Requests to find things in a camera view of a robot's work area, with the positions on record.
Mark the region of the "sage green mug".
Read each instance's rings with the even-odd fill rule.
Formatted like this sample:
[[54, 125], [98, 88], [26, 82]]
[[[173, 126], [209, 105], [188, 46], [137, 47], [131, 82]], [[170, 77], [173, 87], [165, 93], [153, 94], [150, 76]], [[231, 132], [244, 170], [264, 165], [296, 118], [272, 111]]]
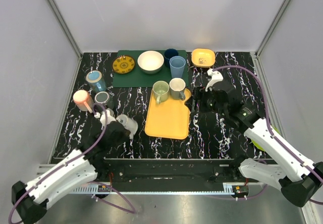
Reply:
[[152, 87], [153, 96], [157, 104], [165, 102], [169, 98], [170, 87], [165, 81], [157, 81]]

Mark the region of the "white grey mug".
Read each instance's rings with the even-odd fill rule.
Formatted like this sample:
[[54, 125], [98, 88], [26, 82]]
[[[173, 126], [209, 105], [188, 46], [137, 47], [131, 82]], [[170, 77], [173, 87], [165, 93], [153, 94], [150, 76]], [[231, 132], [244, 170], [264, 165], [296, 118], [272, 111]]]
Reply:
[[116, 120], [120, 122], [126, 130], [130, 131], [129, 138], [133, 139], [138, 130], [138, 123], [127, 115], [119, 115]]

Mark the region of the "dark teal mug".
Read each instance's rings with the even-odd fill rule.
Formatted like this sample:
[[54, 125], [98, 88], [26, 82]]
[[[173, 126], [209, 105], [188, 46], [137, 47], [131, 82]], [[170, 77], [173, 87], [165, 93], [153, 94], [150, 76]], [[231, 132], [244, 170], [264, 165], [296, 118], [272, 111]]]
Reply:
[[110, 108], [114, 109], [114, 102], [112, 96], [106, 92], [106, 91], [101, 91], [97, 93], [94, 97], [94, 101], [96, 103], [102, 104], [105, 108]]

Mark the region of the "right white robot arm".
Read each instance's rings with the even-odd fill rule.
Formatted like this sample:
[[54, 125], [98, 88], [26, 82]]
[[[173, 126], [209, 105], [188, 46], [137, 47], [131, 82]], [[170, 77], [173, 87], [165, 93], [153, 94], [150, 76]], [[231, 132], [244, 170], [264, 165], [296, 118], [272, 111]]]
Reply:
[[229, 169], [235, 182], [244, 178], [263, 182], [281, 191], [293, 205], [303, 207], [322, 186], [322, 162], [313, 162], [291, 146], [252, 105], [242, 101], [225, 81], [195, 87], [185, 103], [191, 111], [217, 113], [225, 123], [258, 143], [277, 167], [239, 157]]

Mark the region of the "grey faceted mug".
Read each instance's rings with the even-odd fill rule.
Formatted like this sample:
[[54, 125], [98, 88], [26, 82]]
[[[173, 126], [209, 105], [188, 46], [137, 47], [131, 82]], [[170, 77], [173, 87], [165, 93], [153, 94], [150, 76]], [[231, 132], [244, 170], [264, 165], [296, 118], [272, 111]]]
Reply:
[[169, 87], [170, 87], [170, 95], [173, 99], [175, 100], [185, 100], [185, 88], [186, 88], [186, 83], [183, 79], [181, 78], [173, 78], [169, 82]]

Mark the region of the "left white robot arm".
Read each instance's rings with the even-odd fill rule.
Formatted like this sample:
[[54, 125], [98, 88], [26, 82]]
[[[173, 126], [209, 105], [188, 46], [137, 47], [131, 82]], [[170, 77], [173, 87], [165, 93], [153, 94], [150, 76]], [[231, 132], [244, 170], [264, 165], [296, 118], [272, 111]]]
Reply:
[[112, 121], [91, 141], [83, 142], [41, 176], [27, 183], [17, 181], [11, 188], [12, 212], [18, 213], [22, 223], [36, 223], [78, 186], [94, 180], [105, 181], [109, 169], [103, 163], [103, 156], [113, 145], [129, 137], [129, 130]]

